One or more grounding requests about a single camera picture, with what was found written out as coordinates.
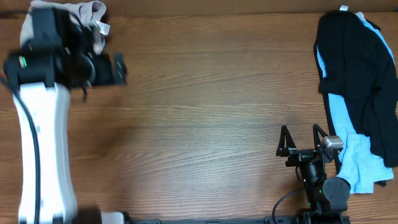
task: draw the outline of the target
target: clothing label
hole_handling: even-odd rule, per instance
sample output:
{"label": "clothing label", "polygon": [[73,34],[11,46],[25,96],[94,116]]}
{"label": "clothing label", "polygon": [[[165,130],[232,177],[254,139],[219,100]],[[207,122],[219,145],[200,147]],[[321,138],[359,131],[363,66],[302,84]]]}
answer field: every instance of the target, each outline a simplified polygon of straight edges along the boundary
{"label": "clothing label", "polygon": [[95,21],[99,26],[99,32],[103,35],[107,35],[109,33],[109,29],[111,28],[110,25],[107,25],[100,21]]}
{"label": "clothing label", "polygon": [[347,11],[348,10],[348,6],[341,5],[340,6],[340,10],[341,11]]}

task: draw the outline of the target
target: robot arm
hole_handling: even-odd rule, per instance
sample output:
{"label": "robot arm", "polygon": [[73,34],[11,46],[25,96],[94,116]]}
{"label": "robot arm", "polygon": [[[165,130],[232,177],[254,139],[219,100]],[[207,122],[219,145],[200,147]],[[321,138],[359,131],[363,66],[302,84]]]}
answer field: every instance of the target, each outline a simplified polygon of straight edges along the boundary
{"label": "robot arm", "polygon": [[[339,177],[327,177],[325,163],[333,159],[338,160],[338,153],[343,150],[343,142],[338,136],[327,136],[319,127],[313,125],[314,149],[298,150],[286,126],[280,132],[280,141],[276,156],[287,157],[287,167],[296,167],[297,178],[303,183],[307,193],[309,208],[298,210],[294,217],[275,217],[275,210],[278,204],[286,197],[282,197],[272,211],[272,217],[268,217],[270,223],[279,223],[282,220],[287,223],[297,224],[350,224],[349,217],[342,216],[347,211],[347,201],[351,186],[347,181]],[[336,170],[339,171],[339,163],[336,163]]]}
{"label": "robot arm", "polygon": [[69,12],[33,9],[31,16],[35,38],[4,64],[21,125],[19,223],[70,223],[78,215],[67,142],[70,90],[124,84],[126,69],[120,54],[114,72],[108,55],[95,55],[94,29],[72,23]]}

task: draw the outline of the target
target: wood grain surface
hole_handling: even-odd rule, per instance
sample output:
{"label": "wood grain surface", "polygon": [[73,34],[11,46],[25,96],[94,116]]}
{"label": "wood grain surface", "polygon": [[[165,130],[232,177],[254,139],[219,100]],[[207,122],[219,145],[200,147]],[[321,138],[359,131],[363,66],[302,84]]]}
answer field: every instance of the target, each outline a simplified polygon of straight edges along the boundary
{"label": "wood grain surface", "polygon": [[[122,52],[128,85],[72,91],[70,168],[81,207],[134,218],[262,218],[300,187],[275,156],[286,124],[299,148],[327,130],[313,44],[321,14],[112,17],[108,52]],[[366,13],[398,52],[398,14]],[[0,22],[0,59],[18,48],[22,20]],[[15,223],[21,139],[0,88],[0,223]],[[333,164],[327,166],[335,175]],[[352,195],[353,223],[394,223],[398,181]],[[304,194],[277,214],[306,206]]]}

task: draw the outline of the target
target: cable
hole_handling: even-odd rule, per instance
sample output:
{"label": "cable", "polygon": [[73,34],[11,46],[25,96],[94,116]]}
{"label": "cable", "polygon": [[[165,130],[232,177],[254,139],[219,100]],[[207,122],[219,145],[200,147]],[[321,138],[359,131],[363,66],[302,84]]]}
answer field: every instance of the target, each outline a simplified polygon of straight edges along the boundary
{"label": "cable", "polygon": [[296,177],[297,177],[297,180],[301,182],[301,178],[300,178],[300,175],[299,175],[299,167],[298,166],[296,166]]}
{"label": "cable", "polygon": [[323,151],[322,148],[319,148],[321,155],[322,155],[322,178],[324,176],[326,176],[326,172],[325,172],[325,166],[326,166],[326,162],[325,162],[325,152]]}
{"label": "cable", "polygon": [[91,67],[91,74],[90,74],[89,79],[87,79],[88,84],[90,84],[90,86],[91,86],[91,84],[95,81],[95,78],[96,78],[96,73],[95,73],[94,64],[93,64],[93,62],[87,57],[87,55],[84,55],[83,53],[80,52],[80,56],[82,56],[84,59],[86,59],[87,64],[90,65],[90,67]]}
{"label": "cable", "polygon": [[272,221],[274,221],[274,224],[278,224],[278,223],[276,222],[276,219],[275,219],[276,207],[278,207],[278,205],[279,205],[285,198],[288,198],[288,197],[290,197],[290,196],[292,196],[292,195],[295,195],[295,194],[297,194],[297,193],[300,193],[302,190],[305,190],[305,187],[302,187],[302,188],[300,188],[300,189],[294,190],[294,191],[292,191],[291,193],[289,193],[289,194],[287,194],[287,195],[285,195],[285,196],[283,196],[283,197],[281,197],[281,198],[279,199],[279,201],[275,204],[274,208],[272,209]]}
{"label": "cable", "polygon": [[4,84],[10,92],[15,96],[19,104],[21,105],[22,109],[24,110],[24,113],[26,115],[26,118],[29,122],[29,127],[30,131],[32,132],[32,138],[33,138],[33,146],[34,146],[34,151],[35,151],[35,217],[34,217],[34,223],[39,224],[40,220],[40,201],[41,201],[41,192],[40,192],[40,152],[39,152],[39,140],[37,139],[37,132],[36,132],[36,127],[33,122],[32,116],[29,113],[29,110],[27,109],[25,103],[21,99],[21,96],[19,96],[18,92],[15,91],[12,87],[10,87],[5,79],[3,77],[0,77],[0,82]]}

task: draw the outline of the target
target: pile of clothes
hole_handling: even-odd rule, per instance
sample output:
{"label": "pile of clothes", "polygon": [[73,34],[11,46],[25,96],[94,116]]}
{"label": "pile of clothes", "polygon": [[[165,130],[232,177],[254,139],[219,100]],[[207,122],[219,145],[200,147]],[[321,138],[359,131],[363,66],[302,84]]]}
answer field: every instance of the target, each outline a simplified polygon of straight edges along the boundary
{"label": "pile of clothes", "polygon": [[398,79],[380,27],[363,13],[331,12],[319,20],[315,59],[331,135],[344,149],[338,177],[351,193],[373,193],[398,166]]}

